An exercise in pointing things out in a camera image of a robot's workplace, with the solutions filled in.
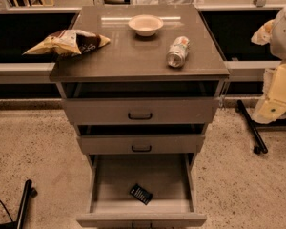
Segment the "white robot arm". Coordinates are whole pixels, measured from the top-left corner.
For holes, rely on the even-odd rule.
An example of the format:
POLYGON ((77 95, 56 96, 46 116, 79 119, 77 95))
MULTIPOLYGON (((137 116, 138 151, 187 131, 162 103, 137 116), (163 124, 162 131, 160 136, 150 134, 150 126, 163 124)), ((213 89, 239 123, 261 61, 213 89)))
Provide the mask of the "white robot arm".
POLYGON ((252 114, 255 122, 269 124, 286 113, 286 5, 254 33, 251 41, 260 46, 269 44, 271 54, 281 60, 273 70, 265 70, 263 95, 252 114))

